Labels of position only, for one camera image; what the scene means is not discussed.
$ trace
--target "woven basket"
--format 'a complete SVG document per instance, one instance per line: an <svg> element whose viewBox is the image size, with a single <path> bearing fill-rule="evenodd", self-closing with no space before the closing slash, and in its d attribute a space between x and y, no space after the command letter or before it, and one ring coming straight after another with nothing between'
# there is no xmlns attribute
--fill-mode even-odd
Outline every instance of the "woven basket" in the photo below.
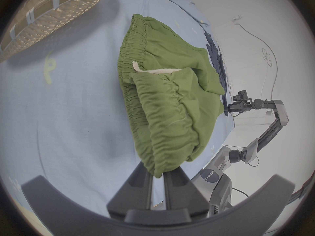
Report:
<svg viewBox="0 0 315 236"><path fill-rule="evenodd" d="M0 43L0 63L83 14L100 0L27 0Z"/></svg>

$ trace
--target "drawstring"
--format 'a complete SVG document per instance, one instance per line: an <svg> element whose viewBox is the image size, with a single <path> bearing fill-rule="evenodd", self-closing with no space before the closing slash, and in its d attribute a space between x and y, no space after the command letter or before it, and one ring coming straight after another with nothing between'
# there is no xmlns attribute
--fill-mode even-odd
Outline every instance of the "drawstring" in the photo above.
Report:
<svg viewBox="0 0 315 236"><path fill-rule="evenodd" d="M134 66L134 70L137 72L146 72L146 73L152 73L152 74L161 74L161 73L169 73L172 74L173 72L180 71L181 69L172 69L172 68L165 68L165 69L155 69L155 70L147 70L147 71L142 71L139 68L139 65L137 62L132 61L132 65Z"/></svg>

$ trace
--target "blue round logo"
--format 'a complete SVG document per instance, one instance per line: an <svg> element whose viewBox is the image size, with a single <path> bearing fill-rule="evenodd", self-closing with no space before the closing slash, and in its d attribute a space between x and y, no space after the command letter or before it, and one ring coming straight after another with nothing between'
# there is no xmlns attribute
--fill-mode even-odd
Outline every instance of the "blue round logo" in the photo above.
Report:
<svg viewBox="0 0 315 236"><path fill-rule="evenodd" d="M218 173L211 169L204 169L200 172L200 176L209 183L216 183L219 180Z"/></svg>

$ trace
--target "dark blue garment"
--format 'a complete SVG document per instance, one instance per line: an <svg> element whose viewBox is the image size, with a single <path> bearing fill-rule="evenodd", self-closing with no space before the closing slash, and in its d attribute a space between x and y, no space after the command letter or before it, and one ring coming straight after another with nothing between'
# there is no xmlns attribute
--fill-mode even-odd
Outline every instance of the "dark blue garment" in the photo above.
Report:
<svg viewBox="0 0 315 236"><path fill-rule="evenodd" d="M226 91L227 91L227 84L226 84L226 73L223 66L223 59L222 54L219 55L218 49L215 46L215 43L213 42L211 35L207 32L204 33L209 45L207 45L207 49L209 52L210 59L212 61L213 67L216 69L216 72L219 74L220 83L222 87L224 88L225 94L222 96L222 101L224 105L224 114L226 116L228 115L227 112L227 102L226 102Z"/></svg>

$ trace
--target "green fabric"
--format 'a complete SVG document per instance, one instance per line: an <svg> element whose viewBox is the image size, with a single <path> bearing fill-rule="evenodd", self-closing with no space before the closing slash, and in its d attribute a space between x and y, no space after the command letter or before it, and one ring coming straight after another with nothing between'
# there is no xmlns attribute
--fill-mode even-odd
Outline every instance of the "green fabric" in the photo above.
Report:
<svg viewBox="0 0 315 236"><path fill-rule="evenodd" d="M172 74L136 72L177 68ZM207 145L224 107L224 89L206 49L196 48L165 24L133 15L118 59L136 151L157 178L184 161L193 161Z"/></svg>

